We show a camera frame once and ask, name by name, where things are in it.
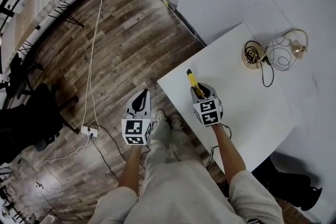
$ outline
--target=extension cord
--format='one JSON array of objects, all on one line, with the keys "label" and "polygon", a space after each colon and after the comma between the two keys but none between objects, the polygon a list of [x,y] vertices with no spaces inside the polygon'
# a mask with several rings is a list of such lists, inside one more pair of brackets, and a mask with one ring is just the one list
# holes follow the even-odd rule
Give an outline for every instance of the extension cord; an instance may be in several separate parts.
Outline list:
[{"label": "extension cord", "polygon": [[90,128],[90,127],[87,127],[87,126],[82,126],[81,128],[81,132],[82,134],[84,135],[87,135],[87,136],[93,136],[93,137],[98,137],[98,130],[95,129],[95,128]]}]

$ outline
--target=black office chair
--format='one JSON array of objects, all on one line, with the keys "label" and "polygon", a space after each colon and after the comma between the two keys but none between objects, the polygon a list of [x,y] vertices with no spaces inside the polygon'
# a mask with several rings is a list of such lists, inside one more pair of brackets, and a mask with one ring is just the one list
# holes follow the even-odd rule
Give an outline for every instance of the black office chair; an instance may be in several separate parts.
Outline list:
[{"label": "black office chair", "polygon": [[44,150],[55,141],[63,125],[79,133],[60,115],[71,102],[78,102],[77,96],[58,106],[55,90],[51,92],[44,83],[31,94],[26,105],[0,110],[0,164],[10,163],[31,145],[37,151]]}]

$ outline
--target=yellow object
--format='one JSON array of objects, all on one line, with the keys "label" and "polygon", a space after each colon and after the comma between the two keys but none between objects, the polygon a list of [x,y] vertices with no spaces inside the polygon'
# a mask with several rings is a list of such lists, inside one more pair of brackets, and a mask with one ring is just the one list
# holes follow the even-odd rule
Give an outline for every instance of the yellow object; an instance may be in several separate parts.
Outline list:
[{"label": "yellow object", "polygon": [[191,87],[194,89],[197,96],[205,98],[205,95],[204,95],[203,91],[198,86],[197,80],[196,80],[194,74],[191,72],[190,69],[188,69],[187,75],[188,75],[188,79],[189,79],[189,82],[191,84]]}]

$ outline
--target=white sleeve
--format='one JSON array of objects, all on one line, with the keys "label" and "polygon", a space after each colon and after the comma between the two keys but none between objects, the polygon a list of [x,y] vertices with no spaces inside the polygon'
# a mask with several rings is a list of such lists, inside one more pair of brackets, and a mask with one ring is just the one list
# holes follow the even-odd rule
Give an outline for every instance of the white sleeve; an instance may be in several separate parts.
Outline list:
[{"label": "white sleeve", "polygon": [[96,211],[88,224],[119,224],[138,202],[139,198],[134,190],[127,187],[116,188],[100,198]]},{"label": "white sleeve", "polygon": [[237,215],[264,224],[283,224],[282,211],[274,197],[249,171],[236,174],[230,183],[230,203]]}]

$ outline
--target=person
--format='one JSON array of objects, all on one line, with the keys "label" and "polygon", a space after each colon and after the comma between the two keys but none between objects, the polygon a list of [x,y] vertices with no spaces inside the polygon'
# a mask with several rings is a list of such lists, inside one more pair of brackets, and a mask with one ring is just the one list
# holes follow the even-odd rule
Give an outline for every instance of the person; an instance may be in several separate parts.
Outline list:
[{"label": "person", "polygon": [[97,223],[283,223],[274,197],[260,184],[225,133],[212,125],[229,183],[229,201],[210,177],[182,120],[158,110],[138,197],[141,146],[132,146],[118,188],[98,201],[89,224]]}]

